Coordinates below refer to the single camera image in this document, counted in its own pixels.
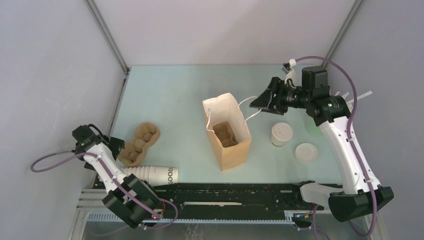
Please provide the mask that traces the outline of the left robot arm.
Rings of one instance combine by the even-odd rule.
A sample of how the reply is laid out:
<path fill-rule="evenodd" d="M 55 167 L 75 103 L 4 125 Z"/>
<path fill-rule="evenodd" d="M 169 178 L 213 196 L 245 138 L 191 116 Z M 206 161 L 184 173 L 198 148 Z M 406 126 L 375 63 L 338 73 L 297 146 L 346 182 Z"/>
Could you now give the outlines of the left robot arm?
<path fill-rule="evenodd" d="M 84 167 L 93 170 L 102 179 L 106 197 L 103 204 L 131 228 L 144 220 L 160 218 L 155 211 L 163 206 L 155 190 L 134 174 L 126 174 L 116 164 L 125 142 L 104 135 L 93 125 L 80 125 L 72 131 L 76 140 L 74 154 Z"/>

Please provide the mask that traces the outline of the white plastic cup lid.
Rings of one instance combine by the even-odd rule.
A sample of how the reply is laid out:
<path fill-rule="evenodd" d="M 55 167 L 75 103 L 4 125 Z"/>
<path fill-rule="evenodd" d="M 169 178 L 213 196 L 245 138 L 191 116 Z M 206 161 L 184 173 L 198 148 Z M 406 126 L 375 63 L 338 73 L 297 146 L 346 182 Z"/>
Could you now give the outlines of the white plastic cup lid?
<path fill-rule="evenodd" d="M 281 141 L 288 141 L 293 137 L 292 127 L 285 122 L 278 122 L 273 125 L 271 135 Z"/>

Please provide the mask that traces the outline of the brown pulp carrier piece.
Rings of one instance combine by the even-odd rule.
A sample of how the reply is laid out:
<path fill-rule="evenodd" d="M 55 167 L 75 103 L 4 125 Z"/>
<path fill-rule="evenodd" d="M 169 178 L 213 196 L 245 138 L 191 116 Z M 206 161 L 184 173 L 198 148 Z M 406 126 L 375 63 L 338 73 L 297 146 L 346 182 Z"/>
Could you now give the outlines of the brown pulp carrier piece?
<path fill-rule="evenodd" d="M 218 123 L 214 125 L 212 129 L 223 148 L 233 147 L 238 144 L 235 139 L 234 131 L 228 122 Z"/>

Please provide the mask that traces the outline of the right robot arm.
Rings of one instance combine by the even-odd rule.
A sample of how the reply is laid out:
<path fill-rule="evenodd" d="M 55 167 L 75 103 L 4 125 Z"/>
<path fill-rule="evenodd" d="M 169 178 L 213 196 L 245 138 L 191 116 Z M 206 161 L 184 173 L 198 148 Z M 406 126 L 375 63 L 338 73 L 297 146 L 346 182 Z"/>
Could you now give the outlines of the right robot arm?
<path fill-rule="evenodd" d="M 353 114 L 341 96 L 330 94 L 328 73 L 323 67 L 303 68 L 300 86 L 295 86 L 291 78 L 273 77 L 250 107 L 276 115 L 285 114 L 289 108 L 304 109 L 331 145 L 342 186 L 301 182 L 290 196 L 295 208 L 314 203 L 329 209 L 339 222 L 346 222 L 375 216 L 394 198 L 391 187 L 382 186 L 368 165 L 355 138 Z"/>

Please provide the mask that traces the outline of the stack of white paper cups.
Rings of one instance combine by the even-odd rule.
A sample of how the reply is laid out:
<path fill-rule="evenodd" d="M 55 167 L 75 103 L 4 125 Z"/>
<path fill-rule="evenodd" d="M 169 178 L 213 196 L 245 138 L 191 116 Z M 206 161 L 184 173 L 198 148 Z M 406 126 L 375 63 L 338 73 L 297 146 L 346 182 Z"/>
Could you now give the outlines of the stack of white paper cups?
<path fill-rule="evenodd" d="M 177 184 L 179 171 L 174 167 L 139 166 L 124 167 L 122 171 L 127 175 L 135 175 L 140 180 L 146 181 L 152 187 Z"/>

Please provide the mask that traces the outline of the brown paper bag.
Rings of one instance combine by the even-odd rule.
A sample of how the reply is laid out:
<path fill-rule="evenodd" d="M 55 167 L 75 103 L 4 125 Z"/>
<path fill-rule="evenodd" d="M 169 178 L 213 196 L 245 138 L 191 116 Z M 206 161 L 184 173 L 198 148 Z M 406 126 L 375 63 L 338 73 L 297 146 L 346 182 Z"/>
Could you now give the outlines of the brown paper bag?
<path fill-rule="evenodd" d="M 222 172 L 247 161 L 252 141 L 247 121 L 260 111 L 245 117 L 241 105 L 256 98 L 250 96 L 238 102 L 228 92 L 202 101 L 206 135 Z"/>

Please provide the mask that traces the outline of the single white paper cup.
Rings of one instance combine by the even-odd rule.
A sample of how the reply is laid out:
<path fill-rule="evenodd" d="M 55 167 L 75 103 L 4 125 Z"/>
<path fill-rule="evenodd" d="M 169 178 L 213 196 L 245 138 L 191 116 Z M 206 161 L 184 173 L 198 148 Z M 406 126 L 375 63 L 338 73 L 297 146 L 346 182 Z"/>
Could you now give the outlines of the single white paper cup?
<path fill-rule="evenodd" d="M 272 132 L 270 142 L 274 147 L 279 148 L 284 146 L 292 137 L 293 137 L 292 134 Z"/>

